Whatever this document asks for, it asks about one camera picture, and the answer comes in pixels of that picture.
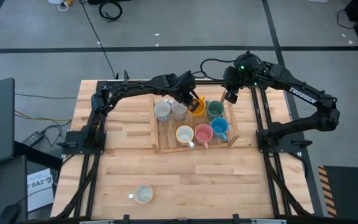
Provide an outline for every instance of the yellow black hazard stripe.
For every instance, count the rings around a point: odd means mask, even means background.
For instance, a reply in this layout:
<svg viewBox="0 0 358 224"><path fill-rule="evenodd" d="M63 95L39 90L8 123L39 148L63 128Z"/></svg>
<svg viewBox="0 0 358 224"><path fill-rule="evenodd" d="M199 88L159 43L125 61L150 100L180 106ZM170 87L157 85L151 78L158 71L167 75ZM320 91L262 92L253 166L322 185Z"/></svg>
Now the yellow black hazard stripe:
<svg viewBox="0 0 358 224"><path fill-rule="evenodd" d="M320 176L321 187L323 188L323 194L326 200L328 216L336 217L335 203L333 200L333 194L331 193L331 188L329 187L327 171L323 166L318 166L318 174Z"/></svg>

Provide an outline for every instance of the yellow mug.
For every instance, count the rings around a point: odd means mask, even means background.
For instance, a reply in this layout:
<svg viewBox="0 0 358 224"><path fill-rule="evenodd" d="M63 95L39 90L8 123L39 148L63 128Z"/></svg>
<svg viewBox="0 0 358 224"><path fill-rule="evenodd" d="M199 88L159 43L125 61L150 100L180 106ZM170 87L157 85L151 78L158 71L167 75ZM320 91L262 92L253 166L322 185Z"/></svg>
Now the yellow mug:
<svg viewBox="0 0 358 224"><path fill-rule="evenodd" d="M199 99L195 99L200 103L198 105L197 109L193 112L189 111L191 115L196 116L198 118L202 118L205 115L206 112L206 103L205 103L205 97L201 96Z"/></svg>

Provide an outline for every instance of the pink mug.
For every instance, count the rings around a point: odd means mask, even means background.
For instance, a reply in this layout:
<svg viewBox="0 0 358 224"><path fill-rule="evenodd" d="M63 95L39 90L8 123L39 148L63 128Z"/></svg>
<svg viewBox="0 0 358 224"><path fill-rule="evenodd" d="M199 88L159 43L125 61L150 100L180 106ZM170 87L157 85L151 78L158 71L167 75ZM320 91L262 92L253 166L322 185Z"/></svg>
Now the pink mug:
<svg viewBox="0 0 358 224"><path fill-rule="evenodd" d="M195 130L197 142L204 145L205 149L208 149L208 142L212 139L213 135L212 128L207 124L200 124Z"/></svg>

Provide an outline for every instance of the white paper sign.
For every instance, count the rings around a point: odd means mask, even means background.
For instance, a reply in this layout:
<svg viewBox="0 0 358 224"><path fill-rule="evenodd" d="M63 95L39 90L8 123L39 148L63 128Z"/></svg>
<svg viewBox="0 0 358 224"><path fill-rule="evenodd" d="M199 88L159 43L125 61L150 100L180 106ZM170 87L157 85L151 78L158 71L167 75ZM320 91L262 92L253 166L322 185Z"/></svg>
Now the white paper sign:
<svg viewBox="0 0 358 224"><path fill-rule="evenodd" d="M29 196L27 199L29 212L53 203L52 184L53 177L50 175L50 169L27 175L27 195L49 188Z"/></svg>

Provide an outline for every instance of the power adapter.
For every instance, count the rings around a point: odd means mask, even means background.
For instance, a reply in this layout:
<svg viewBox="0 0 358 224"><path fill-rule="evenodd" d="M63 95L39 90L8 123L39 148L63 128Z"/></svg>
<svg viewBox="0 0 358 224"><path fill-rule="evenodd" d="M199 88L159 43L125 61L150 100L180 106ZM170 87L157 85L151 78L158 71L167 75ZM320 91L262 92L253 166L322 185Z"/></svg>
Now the power adapter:
<svg viewBox="0 0 358 224"><path fill-rule="evenodd" d="M35 144L37 144L41 139L45 137L44 133L40 133L38 131L34 132L30 137L28 137L26 140L24 140L22 143L26 146L33 147Z"/></svg>

